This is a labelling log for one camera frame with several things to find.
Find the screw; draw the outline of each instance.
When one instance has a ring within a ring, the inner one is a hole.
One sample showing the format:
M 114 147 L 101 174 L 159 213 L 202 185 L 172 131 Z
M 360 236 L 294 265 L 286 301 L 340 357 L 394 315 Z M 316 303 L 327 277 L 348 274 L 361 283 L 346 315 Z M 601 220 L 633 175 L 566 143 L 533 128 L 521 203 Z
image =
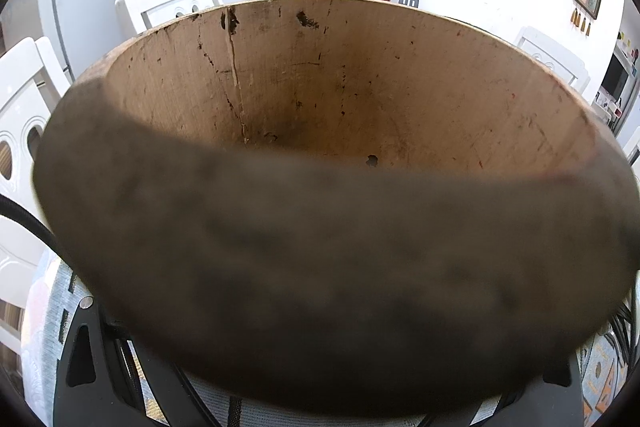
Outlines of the screw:
M 81 301 L 80 301 L 80 307 L 83 310 L 88 310 L 91 306 L 94 305 L 94 298 L 93 297 L 84 297 Z

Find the wooden bowl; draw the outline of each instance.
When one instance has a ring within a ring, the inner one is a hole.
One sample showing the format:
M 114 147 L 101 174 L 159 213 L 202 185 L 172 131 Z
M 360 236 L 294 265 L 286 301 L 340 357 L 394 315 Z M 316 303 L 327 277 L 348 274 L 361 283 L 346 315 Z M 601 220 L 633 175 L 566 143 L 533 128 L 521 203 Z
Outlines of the wooden bowl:
M 309 412 L 512 389 L 638 269 L 609 130 L 510 45 L 385 2 L 250 2 L 126 42 L 58 105 L 34 183 L 139 338 Z

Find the silver bolt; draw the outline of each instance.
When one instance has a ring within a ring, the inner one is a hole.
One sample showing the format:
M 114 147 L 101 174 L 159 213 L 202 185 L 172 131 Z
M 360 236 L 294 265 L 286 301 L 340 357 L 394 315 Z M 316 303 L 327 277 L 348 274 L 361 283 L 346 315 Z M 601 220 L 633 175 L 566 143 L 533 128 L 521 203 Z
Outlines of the silver bolt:
M 88 310 L 91 306 L 94 305 L 94 298 L 93 297 L 84 297 L 81 301 L 80 301 L 80 307 L 83 310 Z

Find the large wooden container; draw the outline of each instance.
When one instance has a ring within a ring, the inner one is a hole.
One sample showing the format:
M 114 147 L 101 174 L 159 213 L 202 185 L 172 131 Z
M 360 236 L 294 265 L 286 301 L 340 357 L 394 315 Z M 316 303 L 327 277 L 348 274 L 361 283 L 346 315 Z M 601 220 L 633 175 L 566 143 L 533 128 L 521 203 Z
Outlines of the large wooden container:
M 123 44 L 52 115 L 34 183 L 134 333 L 314 412 L 520 384 L 638 269 L 636 184 L 590 110 L 508 44 L 382 2 L 251 2 Z

